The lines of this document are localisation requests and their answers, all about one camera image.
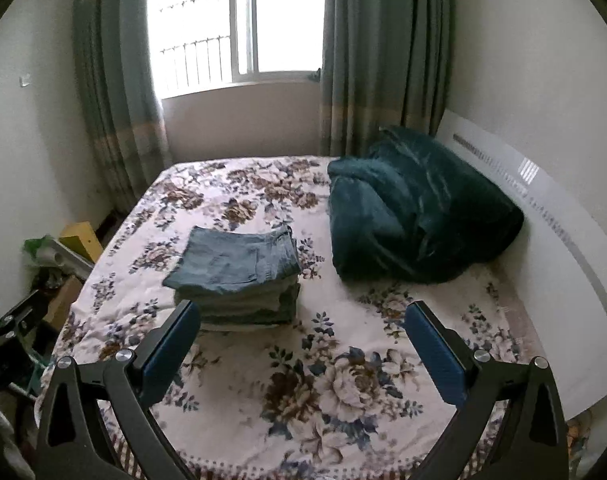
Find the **right green curtain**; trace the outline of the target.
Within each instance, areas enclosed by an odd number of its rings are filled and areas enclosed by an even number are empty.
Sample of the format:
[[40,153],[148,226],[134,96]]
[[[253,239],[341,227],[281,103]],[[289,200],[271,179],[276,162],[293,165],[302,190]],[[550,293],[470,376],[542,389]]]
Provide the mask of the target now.
[[436,133],[452,14],[452,0],[325,0],[322,154],[361,156],[387,126]]

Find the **blue denim shorts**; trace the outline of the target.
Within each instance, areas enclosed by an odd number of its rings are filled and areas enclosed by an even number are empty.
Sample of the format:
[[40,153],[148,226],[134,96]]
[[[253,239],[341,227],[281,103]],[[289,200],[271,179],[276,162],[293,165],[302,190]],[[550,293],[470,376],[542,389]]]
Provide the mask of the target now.
[[182,294],[229,295],[302,272],[292,230],[235,233],[195,226],[162,285]]

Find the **white headboard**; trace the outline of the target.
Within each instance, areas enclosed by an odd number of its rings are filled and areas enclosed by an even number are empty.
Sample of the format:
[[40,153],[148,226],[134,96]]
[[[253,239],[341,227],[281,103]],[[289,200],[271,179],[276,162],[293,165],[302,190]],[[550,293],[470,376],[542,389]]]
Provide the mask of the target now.
[[509,196],[525,222],[500,258],[552,365],[567,417],[607,396],[607,236],[543,169],[447,110],[437,139]]

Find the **green curtain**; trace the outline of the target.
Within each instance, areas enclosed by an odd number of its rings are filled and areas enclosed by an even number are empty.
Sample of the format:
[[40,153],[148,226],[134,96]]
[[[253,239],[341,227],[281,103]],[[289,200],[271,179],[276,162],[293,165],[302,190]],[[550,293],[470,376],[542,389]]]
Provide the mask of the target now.
[[153,84],[147,0],[75,0],[72,32],[87,132],[115,208],[128,214],[171,165]]
[[322,154],[361,156],[387,126],[436,133],[452,14],[452,0],[325,0]]

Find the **grey fleece folded garment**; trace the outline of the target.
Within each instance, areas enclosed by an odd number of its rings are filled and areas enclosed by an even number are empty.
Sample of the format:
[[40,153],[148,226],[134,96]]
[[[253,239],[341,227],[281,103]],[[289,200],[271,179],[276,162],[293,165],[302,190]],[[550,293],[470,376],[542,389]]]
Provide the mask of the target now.
[[298,278],[287,278],[263,285],[252,286],[238,292],[215,294],[214,292],[175,292],[174,300],[189,300],[207,316],[222,318],[268,311],[278,312],[282,296],[299,285]]

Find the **dark folded clothes stack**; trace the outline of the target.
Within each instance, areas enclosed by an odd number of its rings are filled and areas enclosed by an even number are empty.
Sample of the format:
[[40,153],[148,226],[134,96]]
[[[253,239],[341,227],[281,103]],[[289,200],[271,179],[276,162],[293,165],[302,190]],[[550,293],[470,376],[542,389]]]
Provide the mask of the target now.
[[250,307],[246,310],[208,311],[200,308],[200,323],[209,332],[252,332],[292,325],[297,320],[300,285],[295,284],[280,293],[278,308]]

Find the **dark teal blanket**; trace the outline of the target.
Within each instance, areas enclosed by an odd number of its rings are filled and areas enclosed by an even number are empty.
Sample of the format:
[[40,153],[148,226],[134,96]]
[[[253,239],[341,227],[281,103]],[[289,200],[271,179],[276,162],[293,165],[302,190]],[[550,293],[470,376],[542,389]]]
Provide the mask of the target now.
[[497,260],[525,220],[492,181],[411,129],[381,129],[365,156],[335,159],[327,173],[333,264],[344,281],[451,281]]

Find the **yellow box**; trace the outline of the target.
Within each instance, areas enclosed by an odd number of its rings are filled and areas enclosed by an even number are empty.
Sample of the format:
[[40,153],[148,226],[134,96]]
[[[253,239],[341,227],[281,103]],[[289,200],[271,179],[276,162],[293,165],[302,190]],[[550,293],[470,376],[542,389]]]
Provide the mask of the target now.
[[66,226],[58,236],[58,240],[92,263],[97,263],[103,253],[103,246],[89,221],[76,222]]

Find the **brown cardboard box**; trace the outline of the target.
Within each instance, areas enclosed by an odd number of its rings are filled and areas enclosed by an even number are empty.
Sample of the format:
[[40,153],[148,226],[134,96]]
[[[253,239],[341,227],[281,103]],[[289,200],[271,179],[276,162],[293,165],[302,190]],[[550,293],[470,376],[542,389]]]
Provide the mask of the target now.
[[72,304],[77,300],[82,289],[82,283],[76,276],[70,276],[50,301],[48,312],[43,318],[54,330],[60,332],[64,327]]

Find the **green plastic bag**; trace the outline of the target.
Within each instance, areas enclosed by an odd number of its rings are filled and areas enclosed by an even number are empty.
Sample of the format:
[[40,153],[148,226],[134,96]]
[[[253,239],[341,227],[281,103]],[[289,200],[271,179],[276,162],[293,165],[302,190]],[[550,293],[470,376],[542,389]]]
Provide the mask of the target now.
[[39,266],[52,266],[69,274],[88,275],[93,269],[88,259],[49,235],[25,240],[24,252]]

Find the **window with bars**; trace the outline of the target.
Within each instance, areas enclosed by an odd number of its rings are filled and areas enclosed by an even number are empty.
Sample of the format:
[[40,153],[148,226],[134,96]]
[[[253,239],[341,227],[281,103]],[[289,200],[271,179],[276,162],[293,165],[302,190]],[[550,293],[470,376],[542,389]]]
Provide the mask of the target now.
[[325,0],[148,0],[159,98],[318,80]]

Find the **left green curtain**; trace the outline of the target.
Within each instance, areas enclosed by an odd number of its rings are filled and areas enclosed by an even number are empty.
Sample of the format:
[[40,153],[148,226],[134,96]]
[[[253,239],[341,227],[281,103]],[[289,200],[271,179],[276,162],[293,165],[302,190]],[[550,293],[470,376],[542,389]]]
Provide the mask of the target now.
[[128,214],[171,165],[153,84],[147,0],[75,0],[72,32],[87,132],[115,208]]

